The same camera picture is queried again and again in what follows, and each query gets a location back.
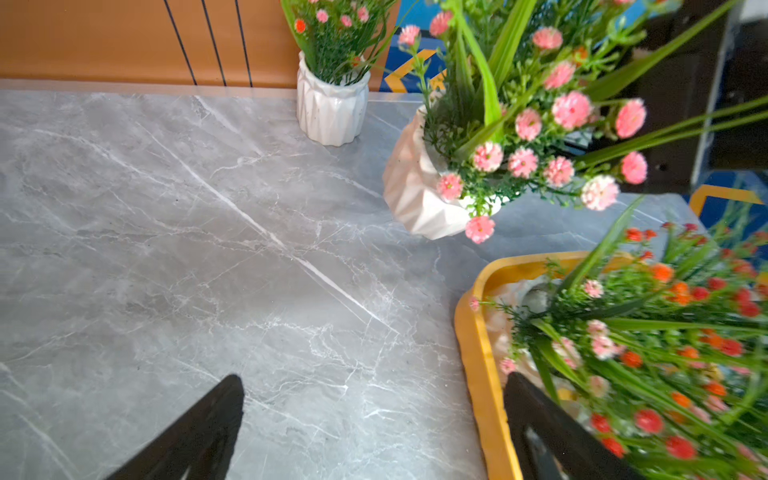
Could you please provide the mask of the potted plant orange red flowers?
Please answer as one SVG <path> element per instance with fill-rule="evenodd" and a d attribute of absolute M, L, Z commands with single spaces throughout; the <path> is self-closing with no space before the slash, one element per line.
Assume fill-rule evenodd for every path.
<path fill-rule="evenodd" d="M 522 375 L 645 478 L 765 478 L 766 227 L 738 201 L 707 229 L 632 216 L 472 289 L 498 384 Z"/>

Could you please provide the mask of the potted plant pink flowers back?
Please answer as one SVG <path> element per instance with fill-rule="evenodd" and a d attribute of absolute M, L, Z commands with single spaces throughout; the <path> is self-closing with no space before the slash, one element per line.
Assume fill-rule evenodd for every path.
<path fill-rule="evenodd" d="M 444 43 L 444 84 L 421 84 L 423 105 L 383 174 L 384 199 L 409 232 L 459 233 L 483 243 L 494 216 L 531 193 L 604 211 L 623 186 L 649 176 L 645 151 L 763 121 L 758 98 L 706 109 L 655 129 L 632 86 L 697 36 L 725 23 L 732 1 L 653 50 L 646 23 L 677 8 L 649 1 L 629 21 L 627 1 L 444 1 L 430 32 Z"/>

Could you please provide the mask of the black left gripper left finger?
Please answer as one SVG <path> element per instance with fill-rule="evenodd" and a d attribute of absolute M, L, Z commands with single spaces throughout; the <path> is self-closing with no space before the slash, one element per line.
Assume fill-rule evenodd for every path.
<path fill-rule="evenodd" d="M 226 376 L 109 477 L 226 478 L 242 424 L 244 397 L 241 378 Z"/>

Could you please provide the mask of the potted plant orange flowers corner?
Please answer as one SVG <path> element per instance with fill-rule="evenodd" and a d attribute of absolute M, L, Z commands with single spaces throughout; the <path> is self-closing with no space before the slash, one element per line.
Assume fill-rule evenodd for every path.
<path fill-rule="evenodd" d="M 342 146 L 361 133 L 371 70 L 389 46 L 395 1 L 280 3 L 300 49 L 297 120 L 307 137 Z"/>

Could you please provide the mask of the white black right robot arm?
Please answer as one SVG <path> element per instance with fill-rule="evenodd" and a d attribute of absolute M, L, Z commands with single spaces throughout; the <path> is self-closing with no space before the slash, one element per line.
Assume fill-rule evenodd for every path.
<path fill-rule="evenodd" d="M 646 178 L 625 190 L 688 194 L 710 166 L 767 167 L 767 24 L 743 24 L 740 1 L 652 1 L 635 21 L 646 35 L 621 52 L 618 68 L 588 87 L 598 111 L 615 124 L 619 107 L 640 100 L 638 132 L 594 140 L 577 162 L 583 176 L 627 181 L 622 161 L 646 161 Z"/>

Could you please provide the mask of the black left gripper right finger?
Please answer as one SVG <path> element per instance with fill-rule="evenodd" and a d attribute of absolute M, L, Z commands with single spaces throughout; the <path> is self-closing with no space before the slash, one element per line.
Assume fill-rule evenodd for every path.
<path fill-rule="evenodd" d="M 522 374 L 510 374 L 503 400 L 524 479 L 642 477 Z"/>

